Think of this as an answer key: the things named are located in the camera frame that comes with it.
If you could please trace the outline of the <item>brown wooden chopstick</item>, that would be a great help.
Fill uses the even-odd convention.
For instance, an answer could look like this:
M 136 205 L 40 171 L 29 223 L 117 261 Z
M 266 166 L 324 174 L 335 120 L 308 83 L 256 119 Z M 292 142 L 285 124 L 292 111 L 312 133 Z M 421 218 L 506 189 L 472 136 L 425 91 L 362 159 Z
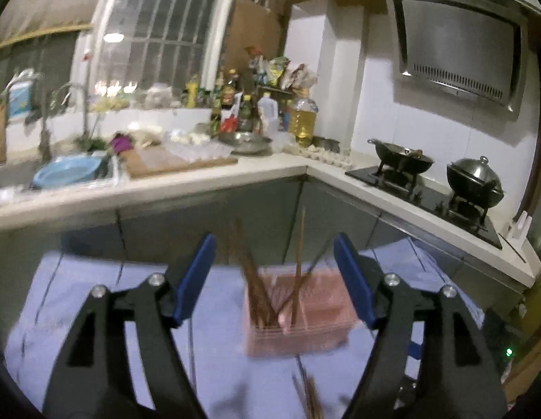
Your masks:
M 304 235 L 305 235 L 305 216 L 306 216 L 306 208 L 305 206 L 303 206 L 302 213 L 301 213 L 301 220 L 300 220 L 299 237 L 298 237 L 298 243 L 297 243 L 297 249 L 296 249 L 295 276 L 302 274 L 303 248 L 304 248 Z M 296 322 L 297 322 L 298 304 L 299 304 L 299 299 L 296 303 L 291 304 L 292 305 L 291 316 L 290 316 L 291 328 L 295 327 Z

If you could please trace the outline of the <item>black chopstick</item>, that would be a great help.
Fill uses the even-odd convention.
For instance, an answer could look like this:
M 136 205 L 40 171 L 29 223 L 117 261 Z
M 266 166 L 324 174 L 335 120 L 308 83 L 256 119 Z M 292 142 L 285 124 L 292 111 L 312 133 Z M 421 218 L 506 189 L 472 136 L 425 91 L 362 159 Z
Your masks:
M 294 304 L 298 301 L 302 286 L 305 284 L 306 281 L 308 281 L 309 277 L 312 275 L 313 271 L 317 267 L 318 262 L 325 256 L 327 249 L 332 245 L 333 238 L 333 234 L 328 236 L 328 238 L 325 239 L 324 244 L 321 246 L 315 257 L 313 258 L 313 261 L 310 263 L 307 270 L 303 274 L 295 276 L 294 288 L 292 290 L 292 293 L 289 294 L 289 296 L 285 299 L 281 306 L 278 307 L 278 314 L 280 314 L 290 304 Z

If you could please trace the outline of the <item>pink plastic utensil basket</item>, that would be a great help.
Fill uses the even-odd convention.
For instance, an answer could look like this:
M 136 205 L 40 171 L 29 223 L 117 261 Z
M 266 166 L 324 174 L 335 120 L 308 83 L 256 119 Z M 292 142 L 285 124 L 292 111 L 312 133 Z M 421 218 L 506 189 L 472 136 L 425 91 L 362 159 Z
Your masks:
M 265 272 L 261 281 L 274 314 L 264 316 L 263 307 L 251 303 L 251 289 L 245 288 L 244 352 L 251 358 L 328 351 L 344 343 L 358 323 L 339 271 L 305 274 L 298 289 L 292 270 Z

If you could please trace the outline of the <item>gas stove top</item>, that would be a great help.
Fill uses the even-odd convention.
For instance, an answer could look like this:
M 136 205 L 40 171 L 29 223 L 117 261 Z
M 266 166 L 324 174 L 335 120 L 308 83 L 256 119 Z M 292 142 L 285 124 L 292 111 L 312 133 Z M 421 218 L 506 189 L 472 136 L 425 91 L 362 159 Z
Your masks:
M 487 210 L 453 192 L 444 194 L 422 182 L 419 174 L 379 167 L 350 170 L 347 176 L 394 195 L 438 218 L 465 230 L 470 235 L 501 250 L 502 243 Z

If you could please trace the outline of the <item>reddish brown chopstick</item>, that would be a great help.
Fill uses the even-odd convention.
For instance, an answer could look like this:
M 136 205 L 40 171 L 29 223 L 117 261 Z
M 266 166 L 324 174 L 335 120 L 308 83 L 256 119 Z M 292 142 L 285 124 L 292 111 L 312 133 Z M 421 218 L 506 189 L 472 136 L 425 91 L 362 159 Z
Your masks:
M 305 380 L 309 377 L 308 376 L 302 376 L 301 378 L 298 378 L 296 375 L 292 375 L 292 383 L 295 388 L 296 394 L 298 395 L 298 399 L 300 400 L 300 403 L 302 405 L 305 418 L 306 417 L 306 404 L 305 404 Z

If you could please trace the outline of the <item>dark brown chopstick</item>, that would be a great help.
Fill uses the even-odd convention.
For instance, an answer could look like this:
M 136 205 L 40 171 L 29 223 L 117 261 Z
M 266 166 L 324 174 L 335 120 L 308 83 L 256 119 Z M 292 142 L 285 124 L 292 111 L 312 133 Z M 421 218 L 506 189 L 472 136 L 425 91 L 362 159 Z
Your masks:
M 325 413 L 321 406 L 317 386 L 312 376 L 305 380 L 306 417 L 309 419 L 324 419 Z

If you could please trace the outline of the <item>black wok on stove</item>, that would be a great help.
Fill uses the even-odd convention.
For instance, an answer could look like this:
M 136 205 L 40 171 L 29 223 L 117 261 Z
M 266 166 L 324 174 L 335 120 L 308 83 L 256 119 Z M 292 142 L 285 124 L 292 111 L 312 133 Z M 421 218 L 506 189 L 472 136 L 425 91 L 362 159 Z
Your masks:
M 376 175 L 381 175 L 386 167 L 398 172 L 418 175 L 429 170 L 434 164 L 434 161 L 419 149 L 404 148 L 375 138 L 368 139 L 367 143 L 375 146 L 380 160 Z

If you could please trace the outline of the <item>wooden cutting board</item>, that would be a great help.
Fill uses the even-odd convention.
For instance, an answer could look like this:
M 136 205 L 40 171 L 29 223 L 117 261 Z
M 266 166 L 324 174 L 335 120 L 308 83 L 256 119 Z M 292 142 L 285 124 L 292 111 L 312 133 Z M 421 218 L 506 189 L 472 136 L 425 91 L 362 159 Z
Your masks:
M 238 163 L 238 160 L 231 156 L 189 161 L 162 147 L 130 149 L 121 152 L 119 158 L 128 176 L 133 180 L 203 168 L 226 167 Z

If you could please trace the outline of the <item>egg tray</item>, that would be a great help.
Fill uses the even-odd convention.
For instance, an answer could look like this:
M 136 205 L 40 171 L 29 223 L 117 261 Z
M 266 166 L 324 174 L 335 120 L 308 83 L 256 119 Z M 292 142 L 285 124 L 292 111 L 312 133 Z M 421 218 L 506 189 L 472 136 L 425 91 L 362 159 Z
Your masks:
M 348 156 L 344 156 L 340 153 L 331 152 L 324 148 L 317 148 L 313 145 L 308 148 L 294 147 L 292 148 L 294 155 L 302 156 L 304 158 L 320 162 L 322 164 L 329 164 L 330 166 L 348 170 L 352 168 L 353 164 Z

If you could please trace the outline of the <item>lidded steel pot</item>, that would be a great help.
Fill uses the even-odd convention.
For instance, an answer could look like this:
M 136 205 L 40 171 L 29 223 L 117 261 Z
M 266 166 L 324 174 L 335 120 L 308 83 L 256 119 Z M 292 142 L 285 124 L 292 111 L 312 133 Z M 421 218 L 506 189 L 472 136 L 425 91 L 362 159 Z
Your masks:
M 504 198 L 502 182 L 485 156 L 448 164 L 446 177 L 455 197 L 483 209 L 495 207 Z

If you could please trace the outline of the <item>blue plastic basin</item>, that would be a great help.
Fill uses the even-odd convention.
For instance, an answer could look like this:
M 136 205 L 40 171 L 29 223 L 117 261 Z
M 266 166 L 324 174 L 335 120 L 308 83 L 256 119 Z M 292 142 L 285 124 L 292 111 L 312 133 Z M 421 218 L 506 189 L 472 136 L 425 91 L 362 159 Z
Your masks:
M 36 190 L 50 190 L 95 180 L 104 167 L 102 157 L 66 156 L 56 159 L 38 170 L 31 186 Z

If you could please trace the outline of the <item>steel bowl on counter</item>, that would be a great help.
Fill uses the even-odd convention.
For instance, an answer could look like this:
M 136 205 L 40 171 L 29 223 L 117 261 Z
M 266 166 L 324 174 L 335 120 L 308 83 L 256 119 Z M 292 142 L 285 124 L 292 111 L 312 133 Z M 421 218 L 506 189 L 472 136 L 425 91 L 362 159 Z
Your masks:
M 267 152 L 272 140 L 254 132 L 222 132 L 218 141 L 231 147 L 235 154 L 259 154 Z

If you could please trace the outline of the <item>cooking oil bottle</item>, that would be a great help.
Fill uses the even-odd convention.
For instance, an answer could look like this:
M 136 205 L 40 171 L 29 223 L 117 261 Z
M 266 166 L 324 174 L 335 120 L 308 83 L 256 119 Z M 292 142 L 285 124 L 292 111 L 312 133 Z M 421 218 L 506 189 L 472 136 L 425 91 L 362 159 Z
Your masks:
M 299 90 L 289 103 L 289 133 L 302 148 L 312 144 L 318 111 L 308 89 Z

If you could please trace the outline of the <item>white plastic jug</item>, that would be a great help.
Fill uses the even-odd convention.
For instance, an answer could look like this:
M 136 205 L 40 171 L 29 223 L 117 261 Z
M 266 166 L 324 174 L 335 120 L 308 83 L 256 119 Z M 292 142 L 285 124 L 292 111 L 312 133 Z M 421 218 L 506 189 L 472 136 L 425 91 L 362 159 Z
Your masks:
M 279 132 L 280 128 L 278 102 L 267 92 L 258 100 L 257 108 L 262 123 L 263 135 L 272 138 Z

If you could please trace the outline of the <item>steel range hood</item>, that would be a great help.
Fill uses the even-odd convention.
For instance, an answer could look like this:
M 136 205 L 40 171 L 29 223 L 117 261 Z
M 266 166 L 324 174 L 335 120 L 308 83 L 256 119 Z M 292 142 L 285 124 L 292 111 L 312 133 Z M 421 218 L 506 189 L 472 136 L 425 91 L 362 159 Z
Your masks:
M 400 80 L 517 115 L 526 83 L 527 13 L 516 0 L 386 0 Z

